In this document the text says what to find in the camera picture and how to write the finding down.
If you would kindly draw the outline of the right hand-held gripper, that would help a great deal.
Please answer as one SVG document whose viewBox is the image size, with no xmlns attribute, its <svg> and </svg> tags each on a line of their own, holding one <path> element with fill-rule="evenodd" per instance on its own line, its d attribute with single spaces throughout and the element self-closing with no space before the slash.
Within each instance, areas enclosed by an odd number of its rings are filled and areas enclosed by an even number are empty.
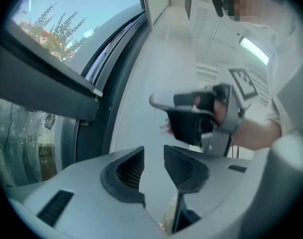
<svg viewBox="0 0 303 239">
<path fill-rule="evenodd" d="M 175 139 L 201 146 L 204 154 L 227 156 L 232 135 L 258 99 L 258 91 L 244 68 L 223 68 L 210 90 L 159 90 L 150 95 L 149 103 L 167 113 Z M 225 108 L 216 125 L 214 101 Z"/>
</svg>

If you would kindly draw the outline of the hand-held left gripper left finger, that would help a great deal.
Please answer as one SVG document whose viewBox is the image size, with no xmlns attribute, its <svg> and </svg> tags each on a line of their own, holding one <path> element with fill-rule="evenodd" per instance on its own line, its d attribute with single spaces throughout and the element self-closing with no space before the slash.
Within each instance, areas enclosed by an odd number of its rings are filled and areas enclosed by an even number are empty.
<svg viewBox="0 0 303 239">
<path fill-rule="evenodd" d="M 81 161 L 41 183 L 23 201 L 8 200 L 41 239 L 164 239 L 139 191 L 144 148 Z"/>
</svg>

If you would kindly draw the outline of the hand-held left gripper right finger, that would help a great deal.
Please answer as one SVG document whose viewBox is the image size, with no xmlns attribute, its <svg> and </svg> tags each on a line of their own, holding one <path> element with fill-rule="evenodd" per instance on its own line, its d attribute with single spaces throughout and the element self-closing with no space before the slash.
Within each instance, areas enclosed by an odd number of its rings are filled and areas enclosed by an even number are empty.
<svg viewBox="0 0 303 239">
<path fill-rule="evenodd" d="M 164 167 L 177 189 L 165 221 L 170 234 L 211 215 L 239 184 L 250 161 L 163 147 Z"/>
</svg>

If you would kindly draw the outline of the person's right forearm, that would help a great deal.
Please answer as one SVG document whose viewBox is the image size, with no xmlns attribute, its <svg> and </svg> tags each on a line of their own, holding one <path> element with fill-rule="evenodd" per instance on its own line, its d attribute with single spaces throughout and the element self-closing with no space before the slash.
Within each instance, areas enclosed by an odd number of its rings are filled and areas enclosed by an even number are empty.
<svg viewBox="0 0 303 239">
<path fill-rule="evenodd" d="M 232 146 L 243 147 L 252 151 L 270 148 L 282 136 L 282 130 L 277 122 L 267 120 L 260 124 L 250 119 L 244 119 L 232 135 Z"/>
</svg>

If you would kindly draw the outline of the person's right hand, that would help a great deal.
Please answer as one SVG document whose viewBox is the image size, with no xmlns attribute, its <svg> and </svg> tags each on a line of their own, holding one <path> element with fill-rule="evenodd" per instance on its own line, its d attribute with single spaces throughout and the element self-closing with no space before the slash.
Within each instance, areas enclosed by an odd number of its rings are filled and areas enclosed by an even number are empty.
<svg viewBox="0 0 303 239">
<path fill-rule="evenodd" d="M 200 97 L 196 97 L 194 99 L 192 110 L 194 112 L 200 111 Z M 214 100 L 214 108 L 213 108 L 213 114 L 214 114 L 214 121 L 217 125 L 221 125 L 224 121 L 225 114 L 226 114 L 226 105 L 224 102 L 221 102 L 217 99 Z"/>
</svg>

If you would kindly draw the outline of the rectangular ceiling light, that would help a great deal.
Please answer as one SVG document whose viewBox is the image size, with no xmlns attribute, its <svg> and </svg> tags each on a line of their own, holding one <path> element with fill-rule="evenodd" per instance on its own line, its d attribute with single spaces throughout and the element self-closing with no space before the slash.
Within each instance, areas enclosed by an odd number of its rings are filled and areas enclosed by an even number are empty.
<svg viewBox="0 0 303 239">
<path fill-rule="evenodd" d="M 252 40 L 242 36 L 239 40 L 239 45 L 242 49 L 246 50 L 251 62 L 263 67 L 268 65 L 269 56 Z"/>
</svg>

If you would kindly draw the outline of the dark window frame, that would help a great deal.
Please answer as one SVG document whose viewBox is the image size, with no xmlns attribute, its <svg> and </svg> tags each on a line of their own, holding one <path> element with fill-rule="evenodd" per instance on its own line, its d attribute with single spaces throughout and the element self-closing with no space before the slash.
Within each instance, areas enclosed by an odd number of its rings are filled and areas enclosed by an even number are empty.
<svg viewBox="0 0 303 239">
<path fill-rule="evenodd" d="M 0 183 L 40 183 L 107 154 L 121 99 L 150 32 L 133 5 L 70 48 L 59 24 L 45 34 L 9 21 L 0 32 Z"/>
</svg>

